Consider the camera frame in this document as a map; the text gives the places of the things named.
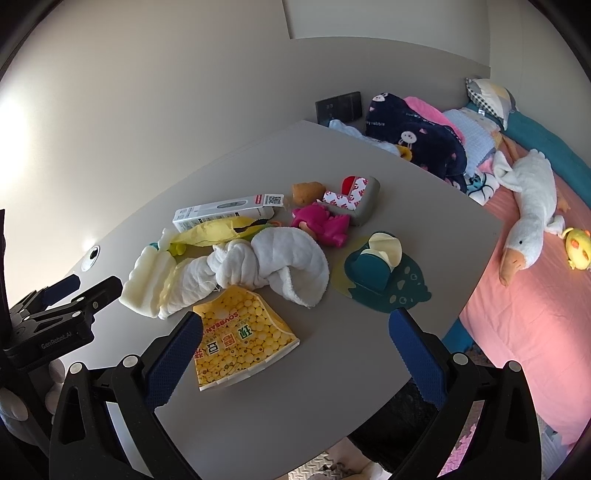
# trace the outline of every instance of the qr code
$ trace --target qr code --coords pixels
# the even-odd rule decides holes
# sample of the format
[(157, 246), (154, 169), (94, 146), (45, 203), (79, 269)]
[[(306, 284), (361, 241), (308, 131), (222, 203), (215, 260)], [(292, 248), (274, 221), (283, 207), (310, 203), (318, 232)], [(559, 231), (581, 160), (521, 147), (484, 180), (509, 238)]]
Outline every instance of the qr code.
[(265, 195), (263, 207), (283, 207), (283, 195)]

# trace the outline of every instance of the teal blanket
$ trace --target teal blanket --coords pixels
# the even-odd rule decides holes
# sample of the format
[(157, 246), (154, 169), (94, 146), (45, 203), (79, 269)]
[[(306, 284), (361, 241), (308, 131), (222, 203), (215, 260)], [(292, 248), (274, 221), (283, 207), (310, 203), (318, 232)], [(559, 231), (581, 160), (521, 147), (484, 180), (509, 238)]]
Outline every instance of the teal blanket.
[[(472, 102), (466, 106), (478, 111)], [(494, 117), (486, 116), (499, 123)], [(543, 152), (556, 174), (591, 208), (591, 168), (560, 137), (520, 112), (509, 114), (509, 126), (504, 134), (526, 150), (535, 148)]]

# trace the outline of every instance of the plush toy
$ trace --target plush toy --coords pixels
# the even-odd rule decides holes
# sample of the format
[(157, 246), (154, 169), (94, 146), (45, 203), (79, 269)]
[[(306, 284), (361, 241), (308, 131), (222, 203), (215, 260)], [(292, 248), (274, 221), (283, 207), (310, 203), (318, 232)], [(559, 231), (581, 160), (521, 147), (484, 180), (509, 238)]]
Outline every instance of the plush toy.
[(318, 243), (328, 247), (342, 247), (347, 241), (349, 215), (332, 216), (322, 205), (314, 202), (293, 211), (291, 226), (301, 228)]
[(560, 238), (565, 238), (566, 254), (573, 270), (588, 270), (591, 265), (591, 232), (578, 228), (567, 228)]
[(318, 181), (294, 183), (291, 186), (293, 202), (298, 207), (305, 207), (316, 200), (320, 200), (325, 192), (326, 187)]
[(556, 184), (550, 162), (542, 152), (530, 150), (511, 168), (498, 151), (492, 167), (499, 183), (514, 192), (521, 214), (507, 236), (499, 268), (499, 280), (507, 287), (519, 270), (529, 268), (540, 257), (544, 231), (554, 235), (564, 231), (564, 219), (554, 215)]
[(387, 232), (375, 232), (369, 238), (368, 246), (351, 263), (351, 273), (362, 287), (383, 294), (394, 268), (402, 261), (402, 245), (398, 238)]

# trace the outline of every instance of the navy blue blanket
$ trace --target navy blue blanket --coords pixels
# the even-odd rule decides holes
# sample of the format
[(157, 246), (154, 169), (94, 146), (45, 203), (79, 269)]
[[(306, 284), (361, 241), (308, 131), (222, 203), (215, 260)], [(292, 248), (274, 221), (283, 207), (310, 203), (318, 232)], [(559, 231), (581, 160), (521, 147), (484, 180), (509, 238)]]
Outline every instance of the navy blue blanket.
[(409, 148), (412, 163), (466, 193), (466, 152), (450, 127), (426, 120), (392, 93), (374, 97), (366, 124), (367, 136)]

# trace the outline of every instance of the orange beak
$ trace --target orange beak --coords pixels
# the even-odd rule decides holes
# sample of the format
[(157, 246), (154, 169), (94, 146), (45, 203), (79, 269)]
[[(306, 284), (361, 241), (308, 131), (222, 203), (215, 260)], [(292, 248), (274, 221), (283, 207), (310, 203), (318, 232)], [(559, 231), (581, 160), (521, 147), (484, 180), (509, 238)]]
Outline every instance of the orange beak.
[(499, 281), (501, 285), (508, 287), (515, 274), (524, 268), (525, 257), (523, 253), (512, 248), (505, 248), (503, 257), (501, 258), (501, 266), (499, 267)]

